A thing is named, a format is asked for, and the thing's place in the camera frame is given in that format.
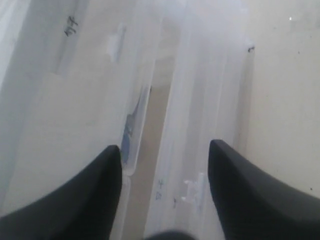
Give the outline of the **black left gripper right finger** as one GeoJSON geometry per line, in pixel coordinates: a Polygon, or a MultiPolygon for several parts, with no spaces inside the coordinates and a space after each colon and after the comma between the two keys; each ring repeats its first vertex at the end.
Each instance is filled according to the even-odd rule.
{"type": "Polygon", "coordinates": [[[318,240],[320,200],[285,184],[221,139],[208,151],[212,200],[227,240],[318,240]]]}

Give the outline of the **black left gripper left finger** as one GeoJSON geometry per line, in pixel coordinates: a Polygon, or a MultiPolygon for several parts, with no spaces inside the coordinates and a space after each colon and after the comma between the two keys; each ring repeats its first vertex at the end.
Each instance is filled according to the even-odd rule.
{"type": "Polygon", "coordinates": [[[0,219],[2,240],[107,240],[123,184],[120,149],[110,145],[55,191],[0,219]]]}

